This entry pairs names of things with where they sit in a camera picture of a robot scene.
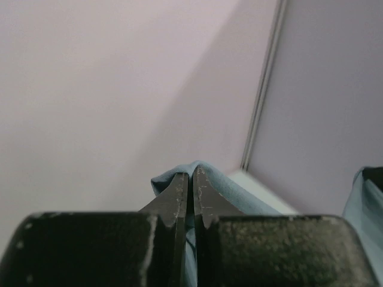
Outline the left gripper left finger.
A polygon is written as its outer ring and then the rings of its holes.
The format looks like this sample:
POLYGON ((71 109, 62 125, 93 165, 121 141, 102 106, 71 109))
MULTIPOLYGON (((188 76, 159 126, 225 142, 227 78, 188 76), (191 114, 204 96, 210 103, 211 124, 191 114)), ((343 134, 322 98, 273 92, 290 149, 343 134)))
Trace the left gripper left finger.
POLYGON ((183 286, 189 179, 137 212, 40 212, 16 228, 2 286, 183 286))

